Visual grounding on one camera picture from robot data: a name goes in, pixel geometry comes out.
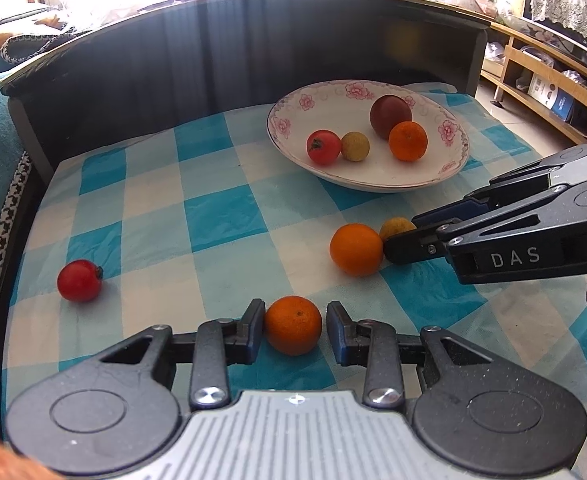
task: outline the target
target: blue checkered tablecloth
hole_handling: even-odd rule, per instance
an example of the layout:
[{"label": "blue checkered tablecloth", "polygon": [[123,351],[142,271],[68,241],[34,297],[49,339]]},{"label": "blue checkered tablecloth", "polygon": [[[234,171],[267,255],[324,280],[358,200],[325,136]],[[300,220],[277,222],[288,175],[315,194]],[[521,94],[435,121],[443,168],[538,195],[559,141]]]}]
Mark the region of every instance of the blue checkered tablecloth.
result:
[{"label": "blue checkered tablecloth", "polygon": [[[464,170],[438,186],[380,195],[338,187],[291,163],[266,134],[270,106],[226,112],[64,161],[36,216],[14,286],[6,334],[3,410],[24,388],[156,323],[193,332],[206,319],[240,316],[252,298],[288,294],[321,311],[340,300],[354,319],[399,332],[436,324],[563,384],[587,408],[584,276],[461,285],[444,258],[383,266],[349,278],[331,262],[338,227],[378,230],[388,218],[461,198],[538,155],[465,94],[409,86],[447,107],[469,134]],[[65,263],[104,268],[90,304],[56,292]],[[353,388],[365,369],[335,364],[323,335],[288,358],[266,342],[256,364],[230,367],[234,390]],[[184,400],[189,365],[174,393]],[[415,381],[409,394],[417,395]],[[587,442],[576,464],[587,480]]]}]

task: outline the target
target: red tomato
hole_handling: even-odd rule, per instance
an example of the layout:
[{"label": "red tomato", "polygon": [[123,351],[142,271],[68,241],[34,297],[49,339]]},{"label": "red tomato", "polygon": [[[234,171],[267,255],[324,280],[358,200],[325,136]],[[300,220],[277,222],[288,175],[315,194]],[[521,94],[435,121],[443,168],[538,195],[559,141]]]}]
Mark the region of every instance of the red tomato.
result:
[{"label": "red tomato", "polygon": [[69,301],[91,301],[102,287],[102,268],[89,260],[74,260],[58,274],[58,292]]},{"label": "red tomato", "polygon": [[307,139],[307,153],[316,164],[326,166],[340,155],[342,142],[334,132],[317,130]]}]

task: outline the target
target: white bowl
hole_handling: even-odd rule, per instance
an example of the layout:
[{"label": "white bowl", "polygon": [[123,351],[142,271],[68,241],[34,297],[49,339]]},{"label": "white bowl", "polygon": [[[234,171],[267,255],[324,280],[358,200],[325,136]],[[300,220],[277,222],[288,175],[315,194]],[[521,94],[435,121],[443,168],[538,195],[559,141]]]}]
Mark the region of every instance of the white bowl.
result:
[{"label": "white bowl", "polygon": [[[427,132],[427,153],[416,162],[402,162],[369,124],[369,110],[386,94],[403,98],[413,120]],[[333,164],[315,164],[307,155],[307,138],[316,130],[339,137],[357,131],[369,139],[369,155],[361,162],[339,156]],[[267,131],[289,160],[339,186],[381,193],[432,186],[464,167],[469,137],[455,116],[431,99],[399,86],[375,81],[339,80],[314,83],[286,95],[267,117]]]}]

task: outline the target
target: pink floral pattern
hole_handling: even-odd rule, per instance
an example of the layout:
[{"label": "pink floral pattern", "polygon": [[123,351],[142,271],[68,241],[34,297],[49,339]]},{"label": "pink floral pattern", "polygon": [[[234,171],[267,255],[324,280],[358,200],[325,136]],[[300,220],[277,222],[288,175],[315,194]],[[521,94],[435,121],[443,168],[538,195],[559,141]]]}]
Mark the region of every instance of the pink floral pattern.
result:
[{"label": "pink floral pattern", "polygon": [[369,92],[367,87],[361,81],[347,83],[345,85],[345,90],[347,91],[347,97],[350,99],[358,99],[359,101],[362,101],[363,99],[373,99],[373,93]]},{"label": "pink floral pattern", "polygon": [[451,168],[454,168],[456,164],[458,163],[455,160],[450,160],[442,167],[440,171],[438,171],[438,174],[446,173],[447,171],[451,170]]},{"label": "pink floral pattern", "polygon": [[280,117],[273,117],[271,120],[276,132],[285,139],[289,138],[290,128],[291,128],[291,121],[289,119],[281,119]]},{"label": "pink floral pattern", "polygon": [[305,112],[307,110],[311,110],[315,106],[315,103],[313,102],[313,97],[311,97],[311,95],[309,94],[302,94],[298,102]]},{"label": "pink floral pattern", "polygon": [[446,146],[453,144],[455,133],[458,131],[458,124],[452,123],[449,119],[446,119],[440,126],[438,126],[438,133],[440,138],[445,141]]}]

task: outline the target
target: orange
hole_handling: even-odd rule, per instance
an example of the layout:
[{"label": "orange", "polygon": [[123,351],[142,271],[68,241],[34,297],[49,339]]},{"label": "orange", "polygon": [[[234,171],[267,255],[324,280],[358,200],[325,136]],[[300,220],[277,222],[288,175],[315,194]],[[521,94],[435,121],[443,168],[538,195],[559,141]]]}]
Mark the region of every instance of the orange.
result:
[{"label": "orange", "polygon": [[267,341],[279,352],[302,355],[320,339],[322,316],[311,301],[285,296],[275,301],[265,314]]},{"label": "orange", "polygon": [[331,238],[329,254],[349,276],[368,276],[382,263],[382,238],[364,224],[343,225]]},{"label": "orange", "polygon": [[398,160],[414,162],[427,151],[427,133],[414,121],[396,124],[389,133],[389,148]]}]

